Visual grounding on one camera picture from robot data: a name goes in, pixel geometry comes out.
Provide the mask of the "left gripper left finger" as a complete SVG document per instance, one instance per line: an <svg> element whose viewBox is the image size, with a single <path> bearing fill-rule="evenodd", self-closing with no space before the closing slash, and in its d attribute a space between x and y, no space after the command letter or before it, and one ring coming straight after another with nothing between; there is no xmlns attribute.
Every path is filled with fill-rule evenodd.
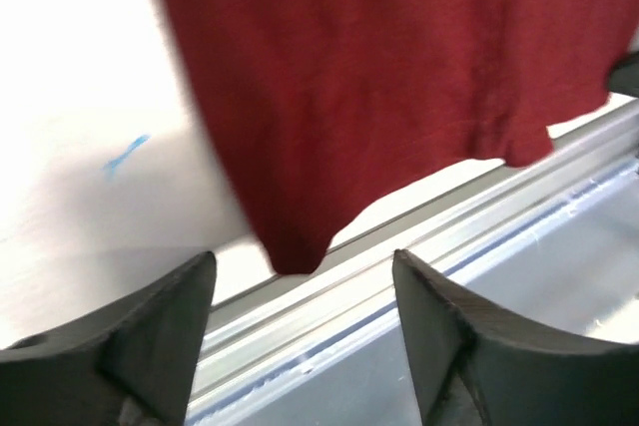
<svg viewBox="0 0 639 426"><path fill-rule="evenodd" d="M217 277L203 252L150 285L1 352L1 422L181 425Z"/></svg>

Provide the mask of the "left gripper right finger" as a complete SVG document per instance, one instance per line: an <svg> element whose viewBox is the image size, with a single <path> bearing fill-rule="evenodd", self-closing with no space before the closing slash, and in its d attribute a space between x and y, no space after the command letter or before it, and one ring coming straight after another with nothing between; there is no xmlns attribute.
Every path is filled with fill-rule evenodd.
<svg viewBox="0 0 639 426"><path fill-rule="evenodd" d="M526 318L407 250L392 274L422 424L637 424L637 346Z"/></svg>

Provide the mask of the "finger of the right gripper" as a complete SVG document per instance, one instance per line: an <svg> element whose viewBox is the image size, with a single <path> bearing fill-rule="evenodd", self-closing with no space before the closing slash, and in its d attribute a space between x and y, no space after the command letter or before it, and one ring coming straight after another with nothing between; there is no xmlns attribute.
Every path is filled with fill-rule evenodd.
<svg viewBox="0 0 639 426"><path fill-rule="evenodd" d="M632 52L617 62L607 79L608 91L639 97L639 52Z"/></svg>

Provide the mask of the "dark red t shirt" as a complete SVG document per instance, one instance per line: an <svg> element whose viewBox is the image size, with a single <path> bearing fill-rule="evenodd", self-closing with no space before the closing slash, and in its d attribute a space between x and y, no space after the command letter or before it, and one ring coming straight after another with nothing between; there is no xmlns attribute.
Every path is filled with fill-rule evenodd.
<svg viewBox="0 0 639 426"><path fill-rule="evenodd" d="M281 275L457 162L529 166L608 97L638 0L164 0L215 150Z"/></svg>

